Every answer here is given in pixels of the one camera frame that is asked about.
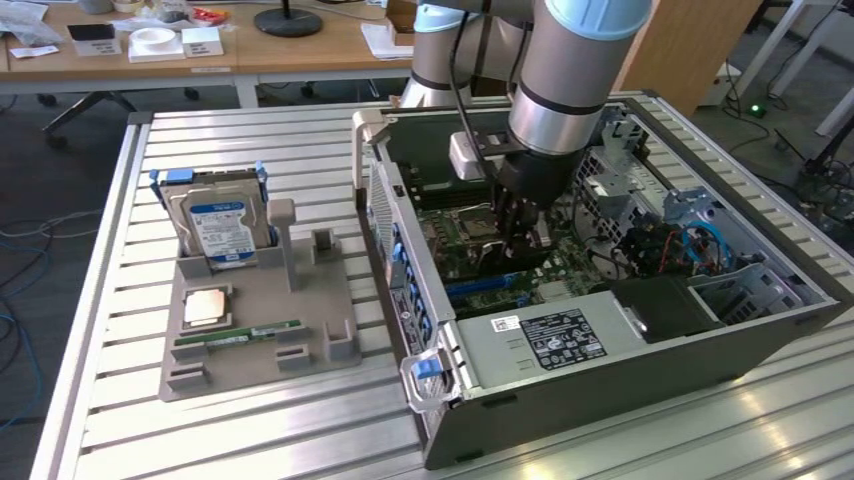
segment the wooden desk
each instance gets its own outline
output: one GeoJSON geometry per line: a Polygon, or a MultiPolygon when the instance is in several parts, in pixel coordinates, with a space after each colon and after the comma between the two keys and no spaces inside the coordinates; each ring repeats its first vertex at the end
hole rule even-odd
{"type": "MultiPolygon", "coordinates": [[[[70,43],[64,43],[58,53],[18,60],[7,53],[7,48],[21,46],[10,38],[0,44],[7,46],[5,55],[0,55],[0,94],[229,85],[237,90],[240,107],[257,108],[254,87],[260,83],[408,76],[409,61],[384,62],[370,55],[361,37],[361,20],[318,12],[324,30],[310,37],[284,39],[262,34],[253,26],[254,14],[268,8],[273,6],[222,7],[237,26],[220,34],[225,55],[180,61],[132,64],[124,32],[124,53],[102,57],[78,57],[70,43]]],[[[364,5],[334,8],[365,17],[382,15],[381,9],[364,5]]],[[[76,5],[50,4],[45,22],[68,40],[66,25],[105,23],[128,16],[114,12],[88,15],[76,5]]]]}
{"type": "MultiPolygon", "coordinates": [[[[225,7],[233,14],[233,8],[225,7]]],[[[40,81],[54,79],[57,72],[65,80],[100,79],[100,78],[138,78],[169,77],[209,74],[210,69],[218,69],[217,73],[236,71],[237,67],[237,36],[236,32],[222,31],[224,55],[213,57],[188,58],[168,62],[130,63],[128,60],[128,33],[116,32],[121,41],[121,54],[97,57],[80,57],[74,52],[68,35],[66,25],[86,23],[106,23],[110,20],[126,18],[126,13],[112,12],[105,15],[88,15],[76,5],[52,4],[44,17],[45,23],[62,36],[65,43],[58,45],[58,53],[34,58],[16,59],[6,49],[9,62],[9,74],[3,78],[12,80],[40,81]]],[[[9,38],[7,48],[20,48],[22,45],[16,38],[9,38]]]]}
{"type": "MultiPolygon", "coordinates": [[[[252,27],[257,12],[269,5],[241,5],[238,9],[237,69],[240,73],[373,70],[409,68],[410,61],[378,61],[361,36],[361,20],[333,13],[313,11],[322,18],[322,30],[309,37],[278,38],[252,27]]],[[[382,11],[362,4],[340,5],[337,10],[366,18],[381,18],[382,11]]]]}

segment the chair wheel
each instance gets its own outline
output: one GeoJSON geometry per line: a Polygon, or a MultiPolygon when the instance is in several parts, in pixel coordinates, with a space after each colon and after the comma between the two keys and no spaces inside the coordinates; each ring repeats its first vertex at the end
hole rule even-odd
{"type": "Polygon", "coordinates": [[[185,88],[184,97],[186,97],[186,100],[192,100],[193,102],[197,101],[200,98],[198,90],[196,90],[194,88],[185,88]]]}
{"type": "Polygon", "coordinates": [[[44,142],[53,150],[61,150],[68,146],[68,139],[65,137],[54,137],[53,135],[48,135],[46,137],[44,137],[44,142]]]}
{"type": "Polygon", "coordinates": [[[36,95],[36,99],[38,100],[38,103],[45,107],[56,106],[56,97],[53,95],[42,95],[40,93],[38,95],[36,95]]]}

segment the gray plastic holder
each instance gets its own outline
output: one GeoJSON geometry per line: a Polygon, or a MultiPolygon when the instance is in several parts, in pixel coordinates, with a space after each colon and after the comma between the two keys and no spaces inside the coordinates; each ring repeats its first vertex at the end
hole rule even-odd
{"type": "Polygon", "coordinates": [[[158,392],[162,401],[361,362],[340,244],[329,230],[290,240],[296,216],[289,199],[269,201],[268,217],[278,243],[256,250],[256,265],[210,271],[204,257],[176,262],[158,392]],[[184,301],[190,292],[206,289],[226,293],[222,321],[189,329],[184,301]],[[200,336],[200,341],[188,343],[200,336]]]}

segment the power supply label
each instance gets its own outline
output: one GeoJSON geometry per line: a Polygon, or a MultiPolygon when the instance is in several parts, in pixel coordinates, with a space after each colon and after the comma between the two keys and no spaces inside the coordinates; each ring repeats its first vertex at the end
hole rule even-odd
{"type": "Polygon", "coordinates": [[[519,325],[539,365],[545,370],[607,355],[589,323],[577,309],[521,320],[519,325]]]}

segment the blue hard drive label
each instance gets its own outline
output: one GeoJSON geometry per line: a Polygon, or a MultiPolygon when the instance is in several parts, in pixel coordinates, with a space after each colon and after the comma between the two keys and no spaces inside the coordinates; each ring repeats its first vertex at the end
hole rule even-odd
{"type": "Polygon", "coordinates": [[[242,224],[242,202],[210,203],[189,207],[192,224],[204,256],[220,268],[238,267],[254,255],[252,231],[242,224]]]}
{"type": "Polygon", "coordinates": [[[579,309],[521,320],[519,325],[539,365],[545,370],[607,355],[579,309]]]}

